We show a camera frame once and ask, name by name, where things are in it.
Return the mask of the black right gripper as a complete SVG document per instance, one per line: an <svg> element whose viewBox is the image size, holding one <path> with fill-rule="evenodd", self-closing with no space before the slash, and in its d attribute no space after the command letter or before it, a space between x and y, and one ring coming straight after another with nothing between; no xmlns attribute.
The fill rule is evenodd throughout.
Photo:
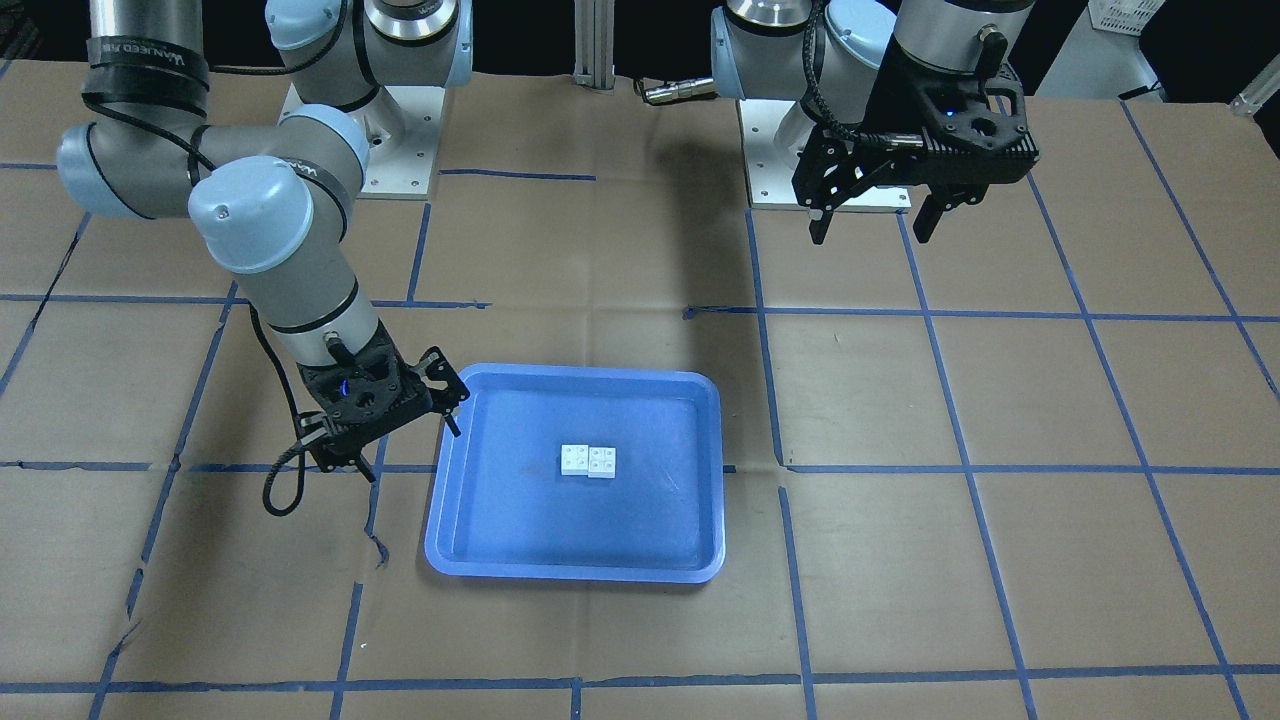
<svg viewBox="0 0 1280 720"><path fill-rule="evenodd" d="M439 346L410 365L388 334L372 336L356 354L338 334L326 334L324 343L333 365L300 366L323 409L303 419L303 447L319 471L353 468L376 483L364 447L430 411L442 416L454 438L461 437L454 413L470 392Z"/></svg>

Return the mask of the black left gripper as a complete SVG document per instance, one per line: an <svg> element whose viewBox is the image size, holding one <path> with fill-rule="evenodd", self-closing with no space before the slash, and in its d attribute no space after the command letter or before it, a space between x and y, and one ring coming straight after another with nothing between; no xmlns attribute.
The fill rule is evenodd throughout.
<svg viewBox="0 0 1280 720"><path fill-rule="evenodd" d="M1041 159L1020 79L1001 50L982 50L975 69L931 70L892 50L860 123L837 119L822 95L814 56L804 59L801 108L814 129L797 154L791 186L809 211L809 234L823 245L835 211L876 186L928 187L911 232L928 243L946 213L977 205L992 184L1025 177Z"/></svg>

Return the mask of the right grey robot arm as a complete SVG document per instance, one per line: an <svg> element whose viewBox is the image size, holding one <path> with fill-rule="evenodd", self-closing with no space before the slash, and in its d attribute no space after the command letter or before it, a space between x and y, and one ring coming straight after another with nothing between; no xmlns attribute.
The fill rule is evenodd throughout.
<svg viewBox="0 0 1280 720"><path fill-rule="evenodd" d="M394 86L460 86L474 67L468 1L270 1L264 17L300 105L271 126L209 119L214 67L197 1L93 1L90 124L58 173L100 217L187 217L283 343L319 405L287 457L324 471L467 393L440 350L401 356L340 250L372 155L407 123Z"/></svg>

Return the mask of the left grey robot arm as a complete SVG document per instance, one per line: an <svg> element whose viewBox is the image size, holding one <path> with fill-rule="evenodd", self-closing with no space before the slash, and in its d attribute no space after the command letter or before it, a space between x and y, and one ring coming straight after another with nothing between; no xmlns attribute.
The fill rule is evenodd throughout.
<svg viewBox="0 0 1280 720"><path fill-rule="evenodd" d="M823 243L874 187L924 186L920 243L957 206L1023 179L1041 151L1009 54L1029 1L724 1L710 20L716 88L797 104L810 127L791 188Z"/></svg>

